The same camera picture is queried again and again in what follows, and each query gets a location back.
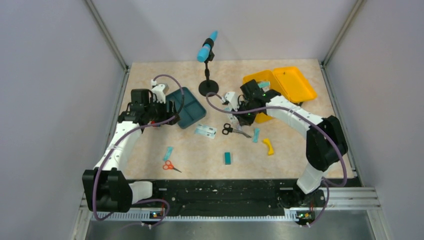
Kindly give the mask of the cluster of teal sachets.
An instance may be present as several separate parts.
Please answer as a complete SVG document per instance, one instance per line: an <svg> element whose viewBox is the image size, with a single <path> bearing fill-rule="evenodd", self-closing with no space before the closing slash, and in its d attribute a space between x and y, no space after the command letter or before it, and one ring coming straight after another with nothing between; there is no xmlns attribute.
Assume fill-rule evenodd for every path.
<svg viewBox="0 0 424 240"><path fill-rule="evenodd" d="M269 81L261 81L261 82L258 82L258 86L259 88L261 88L262 90L266 92L270 89L271 83Z"/></svg>

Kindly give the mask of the white printed packet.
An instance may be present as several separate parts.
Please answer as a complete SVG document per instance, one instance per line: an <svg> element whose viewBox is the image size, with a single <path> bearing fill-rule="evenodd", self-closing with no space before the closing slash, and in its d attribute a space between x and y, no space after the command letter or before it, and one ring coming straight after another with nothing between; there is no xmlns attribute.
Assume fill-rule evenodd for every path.
<svg viewBox="0 0 424 240"><path fill-rule="evenodd" d="M229 107L226 107L224 110L227 111L227 112L233 111ZM237 125L239 123L238 119L233 114L227 113L227 117L228 117L228 119L229 119L229 121L232 125Z"/></svg>

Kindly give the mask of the black handled bandage shears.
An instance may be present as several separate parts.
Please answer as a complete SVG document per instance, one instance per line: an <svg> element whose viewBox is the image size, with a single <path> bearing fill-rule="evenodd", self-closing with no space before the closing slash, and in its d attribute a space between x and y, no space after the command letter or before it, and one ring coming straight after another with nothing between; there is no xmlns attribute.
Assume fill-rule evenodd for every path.
<svg viewBox="0 0 424 240"><path fill-rule="evenodd" d="M223 135L228 135L229 133L235 133L235 134L243 135L246 138L252 138L249 134L245 133L244 131L233 128L230 123L225 123L223 125L223 129L221 133Z"/></svg>

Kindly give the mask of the white teal label packet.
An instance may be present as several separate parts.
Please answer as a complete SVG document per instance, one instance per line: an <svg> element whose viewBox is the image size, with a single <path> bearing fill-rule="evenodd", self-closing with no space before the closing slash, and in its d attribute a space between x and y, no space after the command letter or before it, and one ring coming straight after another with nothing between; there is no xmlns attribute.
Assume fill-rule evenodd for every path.
<svg viewBox="0 0 424 240"><path fill-rule="evenodd" d="M217 134L217 129L208 125L198 124L194 133L210 139L214 139Z"/></svg>

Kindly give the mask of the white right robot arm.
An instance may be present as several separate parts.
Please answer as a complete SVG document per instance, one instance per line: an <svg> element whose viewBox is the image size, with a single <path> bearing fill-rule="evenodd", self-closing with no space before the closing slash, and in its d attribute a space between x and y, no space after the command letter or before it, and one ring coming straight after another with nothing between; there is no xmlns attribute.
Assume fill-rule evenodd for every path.
<svg viewBox="0 0 424 240"><path fill-rule="evenodd" d="M299 206L307 206L326 171L348 151L339 119L310 113L276 90L264 91L255 80L244 83L240 89L243 100L235 102L235 110L241 126L250 126L258 114L265 114L284 122L305 138L308 164L296 182L293 200Z"/></svg>

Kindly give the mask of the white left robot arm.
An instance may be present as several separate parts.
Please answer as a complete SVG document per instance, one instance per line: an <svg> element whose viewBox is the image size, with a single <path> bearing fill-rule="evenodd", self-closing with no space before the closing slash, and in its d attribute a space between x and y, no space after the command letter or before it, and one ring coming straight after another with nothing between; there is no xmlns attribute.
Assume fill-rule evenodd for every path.
<svg viewBox="0 0 424 240"><path fill-rule="evenodd" d="M150 181L128 182L124 176L133 148L148 126L174 125L180 117L176 105L166 99L164 84L152 89L133 89L130 102L117 118L113 138L93 169L82 174L87 205L92 212L127 212L143 201L154 207L160 202L159 191Z"/></svg>

